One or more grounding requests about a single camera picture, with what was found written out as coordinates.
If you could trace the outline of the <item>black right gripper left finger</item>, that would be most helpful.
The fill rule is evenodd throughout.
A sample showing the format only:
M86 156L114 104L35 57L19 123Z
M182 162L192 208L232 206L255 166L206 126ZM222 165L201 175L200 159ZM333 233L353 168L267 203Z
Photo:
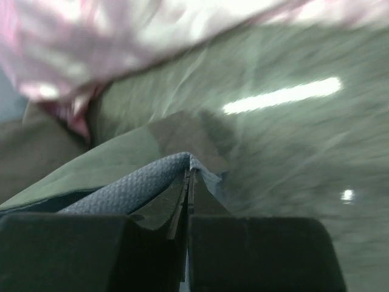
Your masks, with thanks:
M131 215L1 219L2 291L178 291L189 173Z

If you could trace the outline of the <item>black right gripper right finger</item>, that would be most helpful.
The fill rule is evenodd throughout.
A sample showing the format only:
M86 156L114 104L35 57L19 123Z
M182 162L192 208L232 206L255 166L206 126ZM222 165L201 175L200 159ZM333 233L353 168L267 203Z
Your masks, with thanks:
M191 291L345 291L324 225L303 217L235 217L199 171L188 190Z

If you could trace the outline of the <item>green beige patchwork pillowcase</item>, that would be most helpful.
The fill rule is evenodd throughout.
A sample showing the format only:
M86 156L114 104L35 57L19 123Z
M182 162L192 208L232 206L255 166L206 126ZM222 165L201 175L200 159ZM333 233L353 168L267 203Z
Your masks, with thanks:
M3 203L1 214L130 214L192 169L214 192L227 163L200 121L178 112L71 160Z

